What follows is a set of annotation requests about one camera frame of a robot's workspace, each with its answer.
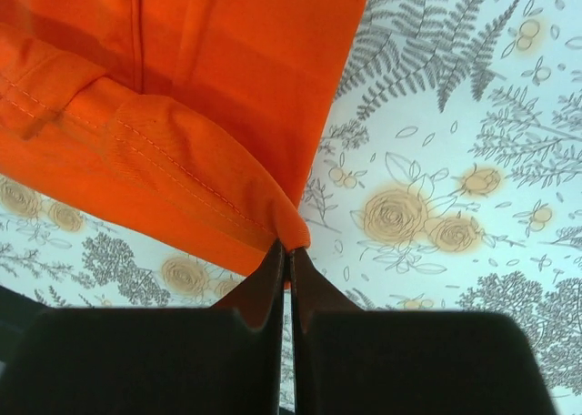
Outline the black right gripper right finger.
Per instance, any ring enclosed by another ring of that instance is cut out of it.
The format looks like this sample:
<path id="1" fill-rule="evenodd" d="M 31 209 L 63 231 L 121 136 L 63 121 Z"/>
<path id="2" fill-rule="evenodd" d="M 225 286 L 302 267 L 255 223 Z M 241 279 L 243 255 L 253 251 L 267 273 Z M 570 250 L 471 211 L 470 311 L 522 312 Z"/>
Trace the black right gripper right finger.
<path id="1" fill-rule="evenodd" d="M 288 258 L 299 414 L 552 414 L 525 334 L 491 312 L 364 310 Z"/>

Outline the orange t shirt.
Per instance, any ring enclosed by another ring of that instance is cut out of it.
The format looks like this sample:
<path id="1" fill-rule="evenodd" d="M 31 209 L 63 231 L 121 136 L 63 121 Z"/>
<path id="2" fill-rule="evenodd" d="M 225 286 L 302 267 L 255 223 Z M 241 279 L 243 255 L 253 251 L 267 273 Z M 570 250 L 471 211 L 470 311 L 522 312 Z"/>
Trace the orange t shirt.
<path id="1" fill-rule="evenodd" d="M 298 212 L 366 0 L 1 0 L 1 171 L 251 273 Z"/>

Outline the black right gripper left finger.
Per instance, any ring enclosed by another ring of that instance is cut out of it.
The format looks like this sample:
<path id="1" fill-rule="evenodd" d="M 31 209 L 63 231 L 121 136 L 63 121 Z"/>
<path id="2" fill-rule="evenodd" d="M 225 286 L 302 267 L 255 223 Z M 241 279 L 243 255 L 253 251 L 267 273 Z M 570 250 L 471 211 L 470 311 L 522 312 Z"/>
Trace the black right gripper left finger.
<path id="1" fill-rule="evenodd" d="M 12 414 L 276 414 L 286 253 L 209 308 L 45 309 L 8 363 Z"/>

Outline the floral patterned table mat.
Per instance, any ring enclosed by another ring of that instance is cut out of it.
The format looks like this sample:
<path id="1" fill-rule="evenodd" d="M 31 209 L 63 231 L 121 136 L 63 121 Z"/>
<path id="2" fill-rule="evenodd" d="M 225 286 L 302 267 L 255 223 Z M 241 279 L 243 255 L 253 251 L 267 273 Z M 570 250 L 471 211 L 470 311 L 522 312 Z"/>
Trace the floral patterned table mat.
<path id="1" fill-rule="evenodd" d="M 364 309 L 527 334 L 581 411 L 581 0 L 368 0 L 299 211 Z"/>

